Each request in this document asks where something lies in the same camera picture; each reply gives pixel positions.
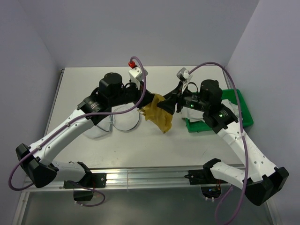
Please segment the yellow bra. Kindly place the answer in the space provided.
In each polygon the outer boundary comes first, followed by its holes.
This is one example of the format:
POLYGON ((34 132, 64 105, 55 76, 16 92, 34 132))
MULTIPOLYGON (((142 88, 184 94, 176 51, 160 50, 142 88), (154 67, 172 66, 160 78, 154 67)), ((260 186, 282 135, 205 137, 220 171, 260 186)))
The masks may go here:
POLYGON ((145 117, 146 121, 153 122, 162 133, 166 133, 172 128, 173 120, 171 114, 157 106, 158 103, 164 100, 165 98, 160 94, 154 94, 153 100, 138 110, 145 117))

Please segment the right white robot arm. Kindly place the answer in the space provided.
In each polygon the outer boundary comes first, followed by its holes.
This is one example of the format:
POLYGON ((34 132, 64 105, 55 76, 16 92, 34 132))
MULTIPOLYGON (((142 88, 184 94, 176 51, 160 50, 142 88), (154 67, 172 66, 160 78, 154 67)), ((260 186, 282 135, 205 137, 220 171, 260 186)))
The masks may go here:
POLYGON ((214 158, 201 170, 188 172, 185 177, 191 185, 220 180, 244 190, 247 199, 260 206, 282 189, 289 173, 284 167, 277 167, 258 149, 240 127, 237 116, 222 103, 222 94, 216 80, 204 80, 195 93, 180 82, 157 106, 170 114, 179 113, 183 107, 201 111, 205 123, 228 144, 245 166, 245 170, 237 169, 214 158))

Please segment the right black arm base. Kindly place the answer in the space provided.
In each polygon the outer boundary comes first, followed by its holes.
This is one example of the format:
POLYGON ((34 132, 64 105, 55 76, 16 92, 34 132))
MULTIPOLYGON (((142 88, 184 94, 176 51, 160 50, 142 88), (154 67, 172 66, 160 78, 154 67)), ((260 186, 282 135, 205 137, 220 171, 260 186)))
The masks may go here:
POLYGON ((215 179, 208 169, 189 170, 184 178, 189 180, 190 185, 225 184, 226 181, 215 179))

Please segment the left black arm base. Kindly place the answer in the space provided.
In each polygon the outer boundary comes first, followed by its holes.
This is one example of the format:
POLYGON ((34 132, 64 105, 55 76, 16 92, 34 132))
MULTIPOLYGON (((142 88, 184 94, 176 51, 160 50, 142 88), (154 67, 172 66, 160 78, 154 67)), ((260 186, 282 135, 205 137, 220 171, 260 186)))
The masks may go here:
POLYGON ((80 181, 65 181, 63 188, 104 188, 106 186, 106 173, 86 174, 80 181))

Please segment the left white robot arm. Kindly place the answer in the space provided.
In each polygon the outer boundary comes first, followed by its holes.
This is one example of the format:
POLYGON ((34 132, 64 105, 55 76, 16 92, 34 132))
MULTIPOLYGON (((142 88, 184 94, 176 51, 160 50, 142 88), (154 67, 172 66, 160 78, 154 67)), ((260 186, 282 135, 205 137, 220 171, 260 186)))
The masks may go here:
POLYGON ((147 72, 131 69, 129 75, 130 82, 123 85, 120 74, 106 74, 63 123, 29 146, 22 143, 16 148, 19 166, 35 187, 43 188, 54 180, 73 181, 80 187, 91 183, 92 172, 84 163, 54 159, 74 139, 112 115, 113 107, 134 103, 134 108, 140 108, 153 99, 146 90, 147 72))

